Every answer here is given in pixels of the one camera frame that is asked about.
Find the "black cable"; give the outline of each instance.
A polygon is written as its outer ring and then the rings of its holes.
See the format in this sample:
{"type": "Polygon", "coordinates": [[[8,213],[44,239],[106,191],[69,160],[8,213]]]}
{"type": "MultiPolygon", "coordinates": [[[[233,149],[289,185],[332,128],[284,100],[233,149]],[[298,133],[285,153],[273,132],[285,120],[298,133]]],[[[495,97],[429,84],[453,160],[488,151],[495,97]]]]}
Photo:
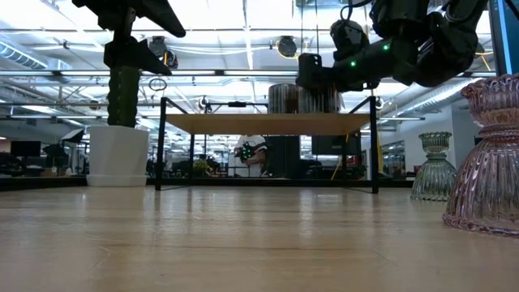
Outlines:
{"type": "Polygon", "coordinates": [[[364,0],[362,2],[354,4],[353,0],[348,0],[348,5],[343,6],[342,9],[341,9],[341,20],[350,20],[351,15],[354,13],[354,8],[359,8],[359,7],[365,6],[367,4],[372,3],[373,1],[374,0],[364,0]],[[348,17],[346,19],[344,19],[344,16],[343,16],[342,12],[346,8],[348,8],[348,17]]]}
{"type": "Polygon", "coordinates": [[[92,63],[90,63],[89,61],[87,61],[85,58],[79,56],[78,54],[74,53],[72,50],[71,50],[71,47],[68,46],[68,42],[65,41],[63,42],[63,48],[66,49],[67,52],[73,54],[74,56],[76,56],[78,59],[80,59],[81,61],[83,62],[86,62],[88,65],[90,65],[90,67],[96,69],[96,70],[99,70],[99,68],[95,67],[92,63]]]}
{"type": "Polygon", "coordinates": [[[317,1],[315,1],[315,31],[317,33],[317,54],[319,54],[319,17],[317,17],[317,1]]]}
{"type": "Polygon", "coordinates": [[[516,16],[517,20],[519,20],[519,10],[517,7],[513,4],[512,0],[504,0],[508,7],[510,7],[510,10],[513,12],[513,14],[516,16]]]}
{"type": "Polygon", "coordinates": [[[469,14],[467,16],[465,16],[464,18],[457,19],[456,17],[453,17],[451,15],[451,11],[450,11],[450,8],[452,7],[453,2],[452,1],[447,2],[447,4],[445,4],[443,7],[443,9],[445,10],[445,18],[447,18],[448,21],[453,22],[455,24],[464,23],[465,21],[469,20],[472,16],[474,16],[474,14],[477,12],[477,9],[476,9],[477,2],[473,1],[472,4],[473,4],[473,6],[471,8],[467,9],[469,11],[469,14]]]}

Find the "cactus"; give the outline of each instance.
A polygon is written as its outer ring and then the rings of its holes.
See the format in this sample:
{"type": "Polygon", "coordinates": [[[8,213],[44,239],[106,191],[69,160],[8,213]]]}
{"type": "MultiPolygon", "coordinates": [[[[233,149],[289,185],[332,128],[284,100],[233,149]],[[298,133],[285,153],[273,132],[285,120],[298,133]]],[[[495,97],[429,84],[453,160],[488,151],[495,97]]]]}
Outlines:
{"type": "Polygon", "coordinates": [[[139,69],[122,66],[110,70],[108,124],[135,127],[139,102],[139,69]]]}

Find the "ceiling pipe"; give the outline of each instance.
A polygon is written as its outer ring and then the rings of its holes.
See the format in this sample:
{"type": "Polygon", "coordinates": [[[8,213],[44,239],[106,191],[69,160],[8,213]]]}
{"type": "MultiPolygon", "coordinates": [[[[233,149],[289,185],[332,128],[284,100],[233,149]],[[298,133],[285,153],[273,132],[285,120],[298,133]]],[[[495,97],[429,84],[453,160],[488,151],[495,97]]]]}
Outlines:
{"type": "Polygon", "coordinates": [[[467,85],[480,80],[481,78],[468,79],[456,84],[444,85],[440,88],[431,90],[430,92],[408,103],[404,107],[394,110],[386,114],[386,117],[407,116],[414,113],[430,112],[432,110],[440,110],[441,108],[462,99],[460,91],[467,85]]]}
{"type": "Polygon", "coordinates": [[[431,92],[434,88],[425,88],[423,86],[420,86],[418,84],[411,84],[406,90],[398,93],[394,97],[391,98],[392,104],[386,105],[381,111],[380,115],[384,116],[385,114],[389,114],[393,112],[394,110],[398,110],[401,107],[409,104],[414,99],[419,98],[420,96],[423,96],[424,94],[427,94],[431,92]]]}
{"type": "MultiPolygon", "coordinates": [[[[11,40],[0,36],[0,57],[6,58],[31,70],[71,70],[72,67],[63,60],[47,58],[35,54],[22,45],[18,45],[11,40]]],[[[60,84],[68,82],[68,78],[63,76],[49,76],[48,80],[58,81],[60,84]]]]}

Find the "glass candle holder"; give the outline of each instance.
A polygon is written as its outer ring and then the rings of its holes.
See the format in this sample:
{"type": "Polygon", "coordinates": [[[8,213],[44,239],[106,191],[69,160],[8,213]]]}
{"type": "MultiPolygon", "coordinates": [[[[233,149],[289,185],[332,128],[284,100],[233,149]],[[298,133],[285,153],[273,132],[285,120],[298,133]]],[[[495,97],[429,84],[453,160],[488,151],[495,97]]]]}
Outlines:
{"type": "Polygon", "coordinates": [[[423,151],[427,153],[427,161],[420,167],[413,183],[411,199],[446,201],[456,180],[456,169],[450,164],[445,153],[448,151],[448,140],[453,134],[449,132],[424,133],[423,151]]]}
{"type": "Polygon", "coordinates": [[[444,222],[519,236],[519,75],[480,80],[461,95],[483,141],[458,171],[444,222]]]}

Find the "fluorescent light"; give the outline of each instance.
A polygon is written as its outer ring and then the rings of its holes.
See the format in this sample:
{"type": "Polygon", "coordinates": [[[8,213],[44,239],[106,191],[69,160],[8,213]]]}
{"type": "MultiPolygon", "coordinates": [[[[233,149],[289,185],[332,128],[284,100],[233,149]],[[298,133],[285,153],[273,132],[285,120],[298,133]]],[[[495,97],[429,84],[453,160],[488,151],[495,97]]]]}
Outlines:
{"type": "Polygon", "coordinates": [[[81,119],[96,119],[97,116],[57,116],[56,118],[81,118],[81,119]]]}
{"type": "Polygon", "coordinates": [[[44,115],[13,115],[8,116],[9,118],[52,118],[51,116],[44,115]]]}
{"type": "MultiPolygon", "coordinates": [[[[150,72],[143,72],[143,76],[156,76],[150,72]]],[[[214,70],[172,70],[172,76],[214,76],[216,72],[214,70]]]]}
{"type": "Polygon", "coordinates": [[[52,71],[40,71],[40,70],[32,70],[32,71],[11,71],[5,70],[0,71],[0,76],[9,76],[9,77],[23,77],[23,76],[33,76],[33,77],[46,77],[46,76],[54,76],[52,71]]]}
{"type": "Polygon", "coordinates": [[[110,71],[107,70],[92,70],[92,71],[60,71],[62,76],[110,76],[110,71]]]}
{"type": "Polygon", "coordinates": [[[380,121],[423,121],[425,118],[378,118],[380,121]]]}
{"type": "Polygon", "coordinates": [[[226,76],[297,76],[297,71],[225,70],[226,76]]]}
{"type": "Polygon", "coordinates": [[[49,108],[48,106],[24,105],[22,107],[26,110],[34,110],[43,114],[56,114],[56,111],[54,109],[49,108]]]}
{"type": "Polygon", "coordinates": [[[471,77],[496,77],[497,74],[493,71],[488,72],[468,72],[468,73],[461,73],[457,77],[463,77],[463,78],[471,78],[471,77]]]}
{"type": "Polygon", "coordinates": [[[73,121],[73,120],[70,120],[70,119],[65,119],[67,122],[71,123],[72,125],[76,125],[76,126],[80,126],[80,127],[84,127],[84,124],[82,124],[81,122],[76,122],[76,121],[73,121]]]}
{"type": "Polygon", "coordinates": [[[141,126],[144,126],[144,127],[150,128],[150,129],[156,129],[157,128],[157,125],[154,122],[149,121],[146,118],[138,119],[137,123],[139,125],[141,125],[141,126]]]}

